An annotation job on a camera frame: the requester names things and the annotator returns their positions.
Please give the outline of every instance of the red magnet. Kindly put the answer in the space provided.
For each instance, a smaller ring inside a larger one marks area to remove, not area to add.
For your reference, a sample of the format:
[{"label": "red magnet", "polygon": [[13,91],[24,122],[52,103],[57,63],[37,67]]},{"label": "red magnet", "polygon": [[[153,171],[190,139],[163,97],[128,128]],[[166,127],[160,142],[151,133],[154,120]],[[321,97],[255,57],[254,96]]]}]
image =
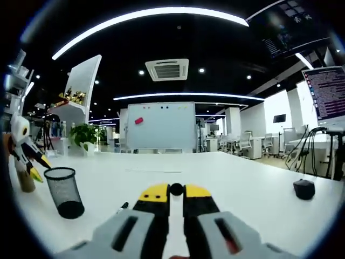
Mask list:
[{"label": "red magnet", "polygon": [[143,121],[144,121],[144,119],[142,117],[140,117],[140,118],[136,119],[134,122],[135,122],[135,124],[140,124]]}]

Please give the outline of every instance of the whiteboard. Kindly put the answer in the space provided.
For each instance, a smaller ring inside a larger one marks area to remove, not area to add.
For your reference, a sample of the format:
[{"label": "whiteboard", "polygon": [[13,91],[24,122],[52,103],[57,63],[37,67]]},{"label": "whiteboard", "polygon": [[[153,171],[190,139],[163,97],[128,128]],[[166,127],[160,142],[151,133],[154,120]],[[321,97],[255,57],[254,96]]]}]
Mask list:
[{"label": "whiteboard", "polygon": [[130,149],[196,148],[194,103],[148,103],[128,105]]}]

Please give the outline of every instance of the air conditioner vent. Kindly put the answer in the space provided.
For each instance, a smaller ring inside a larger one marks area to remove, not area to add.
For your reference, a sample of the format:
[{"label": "air conditioner vent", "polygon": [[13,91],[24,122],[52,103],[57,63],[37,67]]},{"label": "air conditioner vent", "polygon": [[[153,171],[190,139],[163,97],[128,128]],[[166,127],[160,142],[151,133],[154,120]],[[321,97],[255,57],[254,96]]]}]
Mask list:
[{"label": "air conditioner vent", "polygon": [[153,81],[186,80],[188,59],[156,60],[145,63]]}]

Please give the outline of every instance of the office desk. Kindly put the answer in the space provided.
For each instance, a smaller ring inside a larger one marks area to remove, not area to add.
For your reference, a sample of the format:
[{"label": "office desk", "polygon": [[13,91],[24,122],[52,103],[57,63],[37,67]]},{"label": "office desk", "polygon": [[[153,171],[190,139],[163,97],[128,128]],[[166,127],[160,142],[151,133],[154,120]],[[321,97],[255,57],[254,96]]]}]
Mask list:
[{"label": "office desk", "polygon": [[[220,210],[228,210],[270,242],[303,255],[319,239],[339,206],[343,183],[264,165],[223,152],[192,154],[95,153],[92,157],[59,157],[52,166],[74,168],[84,214],[67,220],[57,213],[47,183],[20,191],[10,159],[10,176],[19,207],[44,246],[55,253],[82,240],[126,201],[133,207],[150,185],[193,183],[207,188]],[[311,201],[299,200],[293,182],[315,183]],[[183,235],[182,199],[171,199],[170,228],[163,258],[188,255]]]},{"label": "office desk", "polygon": [[217,152],[218,151],[218,139],[206,138],[206,149],[207,149],[207,152]]}]

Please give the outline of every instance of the green plant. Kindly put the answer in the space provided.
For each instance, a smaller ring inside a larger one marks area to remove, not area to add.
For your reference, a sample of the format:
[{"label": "green plant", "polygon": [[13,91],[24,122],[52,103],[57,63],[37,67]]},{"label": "green plant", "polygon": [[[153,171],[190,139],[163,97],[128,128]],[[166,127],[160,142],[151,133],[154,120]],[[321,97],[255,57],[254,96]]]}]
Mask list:
[{"label": "green plant", "polygon": [[[80,143],[90,142],[95,144],[97,138],[102,138],[104,132],[100,130],[99,126],[81,124],[71,129],[70,138],[71,142],[74,142],[76,145],[80,146]],[[84,149],[88,151],[88,147],[84,144]]]}]

